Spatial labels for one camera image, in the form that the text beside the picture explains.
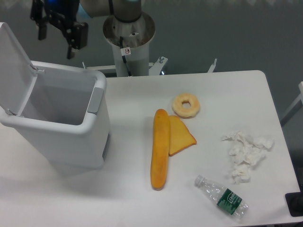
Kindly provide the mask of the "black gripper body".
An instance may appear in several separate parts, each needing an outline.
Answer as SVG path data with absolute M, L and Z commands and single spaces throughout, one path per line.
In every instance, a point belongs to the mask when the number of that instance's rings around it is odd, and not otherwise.
M 44 9 L 49 18 L 58 17 L 66 26 L 73 26 L 79 4 L 79 0 L 45 0 Z

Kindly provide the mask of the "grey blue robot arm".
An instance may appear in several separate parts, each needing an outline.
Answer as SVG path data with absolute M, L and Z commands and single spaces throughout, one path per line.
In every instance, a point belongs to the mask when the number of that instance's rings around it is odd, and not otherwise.
M 34 0 L 30 18 L 38 26 L 38 39 L 44 40 L 47 25 L 61 31 L 68 43 L 67 59 L 72 59 L 75 50 L 87 46 L 89 25 L 79 22 L 77 15 L 89 18 L 115 16 L 119 21 L 132 23 L 142 14 L 140 0 Z

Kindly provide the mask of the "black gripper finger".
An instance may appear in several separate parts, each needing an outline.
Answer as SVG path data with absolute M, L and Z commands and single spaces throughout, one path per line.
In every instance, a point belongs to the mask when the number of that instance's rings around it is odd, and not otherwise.
M 76 23 L 71 28 L 61 25 L 61 31 L 68 43 L 67 59 L 72 59 L 76 50 L 87 46 L 89 25 Z
M 38 27 L 38 40 L 44 40 L 47 35 L 48 18 L 43 15 L 44 12 L 44 2 L 42 0 L 32 0 L 30 19 L 35 21 Z

